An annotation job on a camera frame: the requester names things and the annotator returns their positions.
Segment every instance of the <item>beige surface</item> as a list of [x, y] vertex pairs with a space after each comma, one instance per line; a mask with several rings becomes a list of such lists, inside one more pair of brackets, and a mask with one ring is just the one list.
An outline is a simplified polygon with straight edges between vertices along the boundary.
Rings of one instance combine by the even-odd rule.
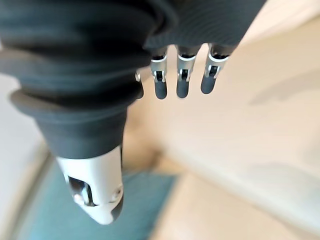
[[171, 49], [167, 98], [156, 99], [149, 79], [144, 98], [131, 109], [143, 116], [148, 143], [273, 214], [320, 234], [319, 29], [320, 18], [239, 47], [210, 95], [200, 92], [207, 52], [203, 47], [184, 100], [175, 93], [176, 53]]
[[152, 240], [319, 240], [186, 173]]

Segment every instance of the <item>blurred background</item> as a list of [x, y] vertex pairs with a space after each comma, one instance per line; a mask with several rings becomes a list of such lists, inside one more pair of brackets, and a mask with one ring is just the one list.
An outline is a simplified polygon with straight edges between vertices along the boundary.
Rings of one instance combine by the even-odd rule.
[[[155, 97], [150, 69], [141, 70], [144, 97], [129, 109], [124, 169], [176, 177], [140, 239], [320, 239], [319, 14], [319, 0], [268, 0], [210, 95], [200, 91], [206, 45], [185, 99], [175, 94], [174, 47], [165, 100]], [[17, 82], [0, 78], [0, 238], [44, 239], [37, 207], [55, 185], [55, 164], [33, 120], [9, 103]]]

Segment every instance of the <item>teal cushion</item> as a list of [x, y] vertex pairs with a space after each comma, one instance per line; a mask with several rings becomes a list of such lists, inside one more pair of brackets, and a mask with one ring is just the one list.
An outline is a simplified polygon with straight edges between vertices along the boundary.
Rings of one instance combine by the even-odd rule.
[[151, 173], [123, 177], [121, 215], [99, 225], [77, 206], [55, 164], [38, 194], [26, 240], [146, 240], [152, 233], [175, 176]]

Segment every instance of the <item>robotic hand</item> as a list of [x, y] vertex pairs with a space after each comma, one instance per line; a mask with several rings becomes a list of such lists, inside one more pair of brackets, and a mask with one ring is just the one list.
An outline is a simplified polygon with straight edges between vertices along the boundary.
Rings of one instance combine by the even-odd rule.
[[124, 202], [122, 139], [127, 107], [143, 95], [150, 65], [167, 95], [167, 46], [177, 49], [178, 97], [188, 95], [202, 44], [209, 94], [265, 0], [2, 0], [0, 71], [18, 78], [11, 101], [33, 117], [73, 200], [100, 224]]

